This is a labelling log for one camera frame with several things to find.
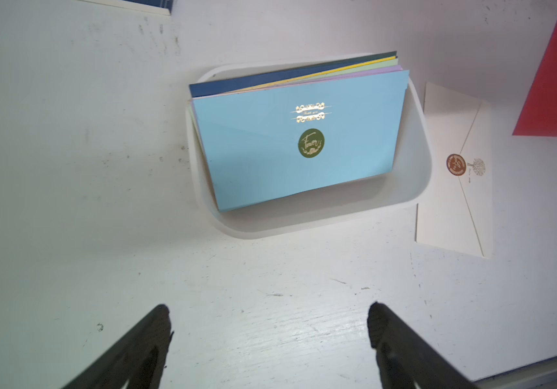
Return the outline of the yellow envelope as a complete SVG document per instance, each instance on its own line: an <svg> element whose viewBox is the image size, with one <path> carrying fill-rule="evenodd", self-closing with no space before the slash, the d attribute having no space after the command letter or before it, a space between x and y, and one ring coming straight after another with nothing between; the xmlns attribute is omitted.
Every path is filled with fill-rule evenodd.
<svg viewBox="0 0 557 389"><path fill-rule="evenodd" d="M347 76L349 74L361 72L361 71L378 71L387 68L396 69L397 67L400 67L400 65L399 65L398 58L396 56L392 58L381 58L377 60L366 61L364 63L356 63L353 65L341 66L337 69L333 69L329 71L320 71L307 76L298 76L291 79L284 79L284 80L270 82L266 84L260 84L248 88L241 88L241 89L237 89L236 92L250 92L258 89L274 88L274 87L284 86L288 84L298 84L302 82L316 81L328 77Z"/></svg>

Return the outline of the light green envelope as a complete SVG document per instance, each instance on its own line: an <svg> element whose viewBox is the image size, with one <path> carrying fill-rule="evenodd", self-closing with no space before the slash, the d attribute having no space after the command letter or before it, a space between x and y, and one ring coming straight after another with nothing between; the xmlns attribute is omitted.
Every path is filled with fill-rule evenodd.
<svg viewBox="0 0 557 389"><path fill-rule="evenodd" d="M357 71L370 71L370 70L375 70L375 69L389 67L389 66L396 66L396 65L398 65L398 58L393 57L391 59L372 61L371 63L367 63L367 64L344 66L344 67L340 67L337 70L323 71L309 76L300 76L292 79L276 81L273 83L269 83L268 86L283 85L283 84L288 84L288 83L307 80L307 79L319 79L324 76L341 76L341 75L346 75Z"/></svg>

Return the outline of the white cream envelope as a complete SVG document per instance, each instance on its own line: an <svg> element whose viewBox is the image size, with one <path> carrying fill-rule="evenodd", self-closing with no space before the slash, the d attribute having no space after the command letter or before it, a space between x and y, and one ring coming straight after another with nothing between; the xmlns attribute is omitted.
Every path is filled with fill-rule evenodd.
<svg viewBox="0 0 557 389"><path fill-rule="evenodd" d="M488 259L492 230L492 107L428 83L424 117L433 170L416 217L416 242Z"/></svg>

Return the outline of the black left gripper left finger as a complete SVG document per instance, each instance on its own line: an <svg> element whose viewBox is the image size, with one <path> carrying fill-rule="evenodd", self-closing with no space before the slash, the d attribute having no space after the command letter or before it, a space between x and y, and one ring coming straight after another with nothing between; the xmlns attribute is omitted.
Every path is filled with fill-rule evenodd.
<svg viewBox="0 0 557 389"><path fill-rule="evenodd" d="M158 388L171 340L169 309L158 305L66 387Z"/></svg>

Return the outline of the dark blue envelope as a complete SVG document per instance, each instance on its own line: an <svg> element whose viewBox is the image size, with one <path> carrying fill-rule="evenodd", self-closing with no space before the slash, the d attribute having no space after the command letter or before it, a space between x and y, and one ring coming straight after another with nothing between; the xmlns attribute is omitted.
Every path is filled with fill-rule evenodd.
<svg viewBox="0 0 557 389"><path fill-rule="evenodd" d="M377 53L361 57L345 58L326 63L317 63L313 65L299 66L295 68L284 69L281 71L272 71L267 73L255 74L250 76L242 76L231 79L208 81L189 85L191 97L206 97L215 94L236 91L244 88L257 87L259 85L270 84L298 77L310 76L325 71L335 71L346 66L361 65L364 63L380 62L385 60L393 60L397 58L397 52Z"/></svg>

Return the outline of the light blue envelope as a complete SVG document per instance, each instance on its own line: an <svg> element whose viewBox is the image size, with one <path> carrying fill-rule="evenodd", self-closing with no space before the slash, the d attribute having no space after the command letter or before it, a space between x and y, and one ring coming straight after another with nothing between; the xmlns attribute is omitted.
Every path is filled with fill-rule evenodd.
<svg viewBox="0 0 557 389"><path fill-rule="evenodd" d="M218 209L389 173L408 81L393 71L194 100Z"/></svg>

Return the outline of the lavender envelope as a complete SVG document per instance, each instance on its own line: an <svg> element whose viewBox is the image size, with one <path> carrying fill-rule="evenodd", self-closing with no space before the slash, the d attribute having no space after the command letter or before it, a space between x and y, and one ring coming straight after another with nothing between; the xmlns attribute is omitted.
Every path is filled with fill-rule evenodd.
<svg viewBox="0 0 557 389"><path fill-rule="evenodd" d="M312 84L312 83L324 82L324 81L334 81L338 79L350 79L350 78L363 77L363 76L375 76L380 74L392 73L396 71L403 71L403 68L400 65L396 65L396 66L389 66L389 67L379 68L370 71L357 71L357 72L353 72L341 76L324 76L319 79L307 79L307 80L292 82L288 84L283 84L281 85L281 87L301 85L301 84Z"/></svg>

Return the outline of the white plastic storage box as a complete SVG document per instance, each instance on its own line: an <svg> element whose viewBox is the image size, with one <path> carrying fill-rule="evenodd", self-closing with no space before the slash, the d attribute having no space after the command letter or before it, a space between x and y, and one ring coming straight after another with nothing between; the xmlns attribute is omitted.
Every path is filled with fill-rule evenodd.
<svg viewBox="0 0 557 389"><path fill-rule="evenodd" d="M330 61L222 66L204 75L197 83ZM409 81L399 125L394 165L389 173L293 194L227 212L221 212L217 207L192 107L193 101L202 97L190 96L185 116L194 193L200 209L218 230L235 238L254 239L325 225L367 211L416 204L430 183L433 158L421 103L409 71L403 70L408 72ZM231 91L206 97L233 93L241 92Z"/></svg>

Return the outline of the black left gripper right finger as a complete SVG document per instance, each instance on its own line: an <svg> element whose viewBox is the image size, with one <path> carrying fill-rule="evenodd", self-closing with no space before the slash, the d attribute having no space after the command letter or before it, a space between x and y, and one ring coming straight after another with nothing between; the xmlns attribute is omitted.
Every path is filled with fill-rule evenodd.
<svg viewBox="0 0 557 389"><path fill-rule="evenodd" d="M476 387L387 305L370 306L367 326L384 389Z"/></svg>

